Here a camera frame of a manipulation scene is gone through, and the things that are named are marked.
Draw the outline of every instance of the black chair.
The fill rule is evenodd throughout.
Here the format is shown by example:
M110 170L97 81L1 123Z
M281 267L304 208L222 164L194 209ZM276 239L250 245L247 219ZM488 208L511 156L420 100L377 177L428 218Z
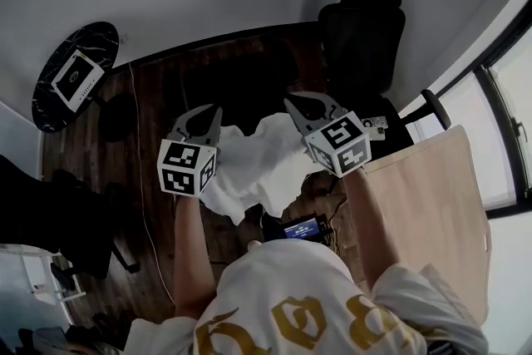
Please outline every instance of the black chair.
M328 63L328 93L359 118L385 116L384 141L372 141L374 160L413 145L406 124L435 114L447 130L451 120L428 90L426 104L401 119L382 93L393 78L397 48L405 25L401 0L341 0L327 5L318 17L323 51Z
M80 272L104 279L111 252L130 273L140 269L139 264L128 265L114 243L113 185L105 195L97 194L62 170L52 182L41 182L0 155L0 188L0 243L61 252L72 267L63 270L52 264L52 273L65 288L74 289L72 275Z

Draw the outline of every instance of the window frame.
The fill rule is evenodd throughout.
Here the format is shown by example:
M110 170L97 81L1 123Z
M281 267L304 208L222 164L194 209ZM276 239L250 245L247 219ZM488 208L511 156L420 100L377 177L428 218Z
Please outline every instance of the window frame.
M531 28L532 0L528 0L510 25L464 71L436 93L436 96L440 98L464 77L472 73L479 82L493 112L510 163L515 188L515 203L486 210L488 219L504 218L532 211L532 182L527 176L525 159L520 148L520 130L515 125L515 118L510 114L500 89L490 72L490 68Z

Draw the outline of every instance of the white t-shirt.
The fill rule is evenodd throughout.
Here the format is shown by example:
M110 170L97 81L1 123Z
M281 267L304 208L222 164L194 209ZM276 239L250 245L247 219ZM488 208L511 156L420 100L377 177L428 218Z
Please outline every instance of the white t-shirt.
M136 319L125 353L426 354L436 340L462 353L488 352L478 326L420 274L391 266L370 299L333 251L281 239L226 268L199 321Z

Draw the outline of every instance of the white cloth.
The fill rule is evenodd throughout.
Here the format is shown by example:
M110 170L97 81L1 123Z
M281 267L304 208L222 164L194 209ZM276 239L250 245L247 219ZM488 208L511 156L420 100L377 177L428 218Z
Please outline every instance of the white cloth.
M420 274L391 266L375 283L371 300L333 251L282 239L251 249L227 267L199 321L135 320L125 353L426 355L427 343L436 340L464 353L488 351L478 326Z
M237 126L222 127L219 165L201 201L235 225L258 203L280 218L301 194L305 176L323 170L304 153L301 138L287 113L263 118L251 136L244 136Z

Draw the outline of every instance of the person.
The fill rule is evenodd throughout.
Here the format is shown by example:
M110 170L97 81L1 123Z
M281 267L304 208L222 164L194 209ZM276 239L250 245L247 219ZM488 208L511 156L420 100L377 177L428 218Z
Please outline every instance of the person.
M488 353L456 297L399 263L362 168L343 178L368 297L328 247L278 239L228 266L218 288L197 199L175 214L175 318L137 319L125 353Z

